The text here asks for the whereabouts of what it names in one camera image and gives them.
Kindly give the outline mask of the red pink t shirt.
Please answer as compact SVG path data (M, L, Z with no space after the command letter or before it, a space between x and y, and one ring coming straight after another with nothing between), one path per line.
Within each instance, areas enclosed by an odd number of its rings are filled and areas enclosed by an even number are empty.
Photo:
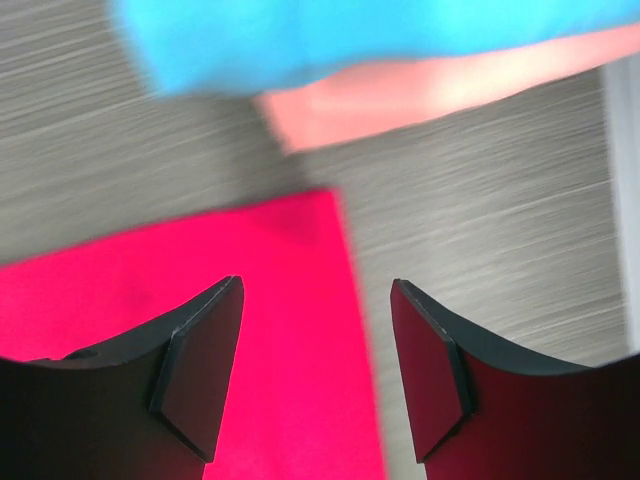
M367 336L332 190L125 231L1 270L1 353L62 357L229 276L243 320L208 479L383 479Z

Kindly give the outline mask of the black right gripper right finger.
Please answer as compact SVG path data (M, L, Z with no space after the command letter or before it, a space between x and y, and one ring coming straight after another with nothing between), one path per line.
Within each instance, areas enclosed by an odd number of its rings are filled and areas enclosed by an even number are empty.
M431 479L635 479L639 358L563 361L448 310L409 281L392 323L416 459Z

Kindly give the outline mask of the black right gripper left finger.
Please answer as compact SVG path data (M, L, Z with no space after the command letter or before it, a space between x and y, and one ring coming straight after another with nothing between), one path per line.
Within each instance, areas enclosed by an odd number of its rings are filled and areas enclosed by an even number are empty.
M5 479L199 479L239 338L240 278L60 359L1 362Z

